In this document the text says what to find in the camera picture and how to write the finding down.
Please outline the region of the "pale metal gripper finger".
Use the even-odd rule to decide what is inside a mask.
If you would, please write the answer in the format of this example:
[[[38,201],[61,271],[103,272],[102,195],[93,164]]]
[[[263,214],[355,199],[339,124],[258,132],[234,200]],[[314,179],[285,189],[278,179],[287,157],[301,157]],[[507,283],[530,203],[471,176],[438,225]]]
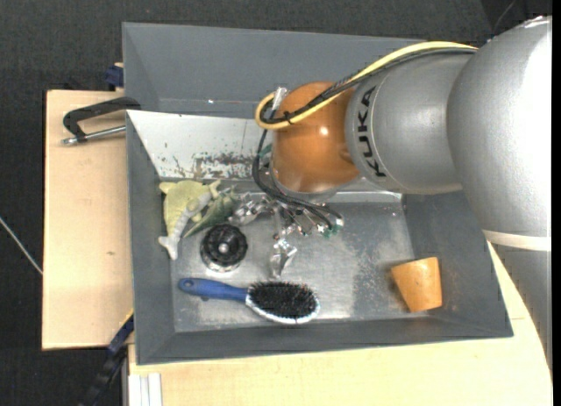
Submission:
[[[272,200],[267,196],[242,196],[235,200],[229,223],[232,225],[247,225],[259,215],[271,210]]]
[[[280,279],[284,268],[290,264],[297,252],[296,247],[288,242],[288,236],[296,231],[296,226],[285,225],[280,220],[274,223],[273,254],[269,260],[270,273],[274,279]]]

